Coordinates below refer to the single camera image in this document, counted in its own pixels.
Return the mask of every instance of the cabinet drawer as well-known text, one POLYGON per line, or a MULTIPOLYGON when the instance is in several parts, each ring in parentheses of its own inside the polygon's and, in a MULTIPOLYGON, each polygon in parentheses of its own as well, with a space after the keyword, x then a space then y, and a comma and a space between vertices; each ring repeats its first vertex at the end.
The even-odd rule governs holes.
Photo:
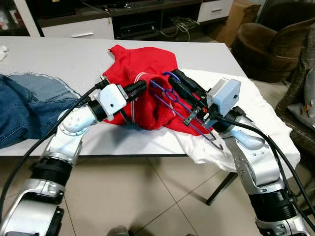
POLYGON ((111 18, 42 28, 45 37, 114 39, 111 18))
POLYGON ((228 16, 233 0, 217 0, 201 4, 198 22, 209 21, 228 16))

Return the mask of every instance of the red garment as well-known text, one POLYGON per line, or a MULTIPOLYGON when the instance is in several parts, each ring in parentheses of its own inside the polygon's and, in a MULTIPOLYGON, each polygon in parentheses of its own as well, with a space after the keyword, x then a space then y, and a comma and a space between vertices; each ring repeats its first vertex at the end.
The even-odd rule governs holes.
MULTIPOLYGON (((139 96, 137 101, 124 107, 124 111, 132 118, 133 122, 148 130, 165 126, 175 131, 199 135, 191 127, 185 126, 180 117, 149 93, 150 90, 154 91, 165 102, 171 104, 176 111, 184 117, 188 117, 189 113, 181 105, 171 102, 158 88, 149 86, 150 80, 154 79, 163 88, 171 88, 167 80, 168 76, 163 76, 162 73, 177 69, 176 58, 173 53, 152 47, 127 50, 120 45, 111 48, 110 52, 115 56, 115 63, 103 75, 111 83, 125 87, 139 80, 147 82, 148 89, 139 96)), ((109 123, 124 125, 126 121, 121 114, 118 114, 109 123)), ((202 132, 207 133, 195 120, 192 124, 202 132)))

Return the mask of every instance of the table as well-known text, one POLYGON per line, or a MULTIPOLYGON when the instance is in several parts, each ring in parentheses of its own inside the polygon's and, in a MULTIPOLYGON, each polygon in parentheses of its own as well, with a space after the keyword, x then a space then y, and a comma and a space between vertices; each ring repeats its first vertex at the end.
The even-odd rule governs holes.
MULTIPOLYGON (((206 70, 245 76, 241 67, 222 43, 124 41, 104 39, 0 37, 9 55, 0 61, 0 73, 34 72, 59 77, 83 94, 114 62, 108 49, 116 44, 127 49, 158 47, 176 55, 179 68, 206 70)), ((0 156, 21 156, 36 140, 25 140, 0 149, 0 156)), ((47 140, 33 153, 42 154, 47 140)), ((90 127, 83 137, 81 156, 90 155, 184 155, 176 137, 167 128, 133 130, 104 122, 90 127)))

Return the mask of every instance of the blue jeans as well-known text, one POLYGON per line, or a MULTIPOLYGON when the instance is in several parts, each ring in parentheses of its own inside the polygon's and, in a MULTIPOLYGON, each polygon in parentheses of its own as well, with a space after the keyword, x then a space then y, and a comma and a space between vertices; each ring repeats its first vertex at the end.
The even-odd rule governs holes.
POLYGON ((57 78, 33 73, 0 75, 0 148, 43 137, 78 98, 57 78))

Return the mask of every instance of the white cloth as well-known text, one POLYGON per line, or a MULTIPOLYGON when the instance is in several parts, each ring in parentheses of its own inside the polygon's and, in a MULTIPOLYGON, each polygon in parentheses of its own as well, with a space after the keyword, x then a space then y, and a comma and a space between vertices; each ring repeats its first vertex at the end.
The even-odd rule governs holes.
MULTIPOLYGON (((190 78, 195 80, 204 89, 212 88, 221 78, 235 79, 241 82, 241 91, 237 106, 242 108, 247 117, 255 122, 255 125, 275 141, 278 147, 286 155, 295 168, 300 161, 300 153, 290 138, 291 128, 277 117, 273 108, 262 98, 255 84, 245 77, 231 76, 226 74, 182 69, 190 78)), ((213 163, 222 170, 236 172, 232 153, 226 147, 216 131, 213 131, 217 145, 223 146, 223 151, 213 147, 203 136, 193 136, 186 133, 174 132, 185 153, 195 163, 213 163)), ((283 169, 287 178, 292 174, 286 164, 282 161, 283 169)))

